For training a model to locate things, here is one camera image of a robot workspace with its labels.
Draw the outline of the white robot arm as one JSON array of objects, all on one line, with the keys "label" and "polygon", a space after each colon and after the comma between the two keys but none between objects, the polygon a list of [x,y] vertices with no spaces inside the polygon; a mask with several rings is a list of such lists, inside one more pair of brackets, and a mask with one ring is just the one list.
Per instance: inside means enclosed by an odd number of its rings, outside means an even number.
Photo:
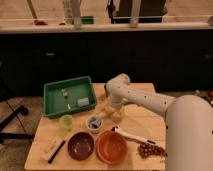
[{"label": "white robot arm", "polygon": [[128,99],[165,118],[165,171],[213,171],[213,108],[207,101],[136,89],[126,74],[109,80],[106,89],[112,107]]}]

